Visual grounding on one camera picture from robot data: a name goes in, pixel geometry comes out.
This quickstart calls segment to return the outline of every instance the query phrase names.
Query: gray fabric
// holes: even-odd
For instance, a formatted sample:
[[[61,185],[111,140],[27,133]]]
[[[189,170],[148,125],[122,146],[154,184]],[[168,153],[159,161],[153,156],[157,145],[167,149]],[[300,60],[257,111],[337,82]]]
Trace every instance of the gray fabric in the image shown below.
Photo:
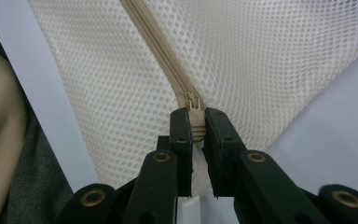
[[[0,223],[54,223],[73,195],[48,140],[32,114]]]

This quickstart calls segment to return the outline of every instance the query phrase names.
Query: zipper pull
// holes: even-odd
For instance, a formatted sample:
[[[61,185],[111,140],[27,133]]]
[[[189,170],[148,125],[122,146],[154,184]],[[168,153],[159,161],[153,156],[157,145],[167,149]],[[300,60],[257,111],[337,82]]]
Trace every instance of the zipper pull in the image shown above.
[[[197,98],[192,91],[186,92],[186,107],[190,118],[193,141],[200,142],[205,138],[205,108],[202,100]]]

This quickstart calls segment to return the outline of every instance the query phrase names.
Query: beige zipper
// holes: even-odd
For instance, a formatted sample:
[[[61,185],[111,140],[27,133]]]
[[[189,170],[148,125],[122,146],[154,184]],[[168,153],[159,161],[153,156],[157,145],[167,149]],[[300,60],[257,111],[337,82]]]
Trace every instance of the beige zipper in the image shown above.
[[[205,136],[205,106],[143,0],[120,0],[170,81],[179,107],[186,107],[195,142]]]

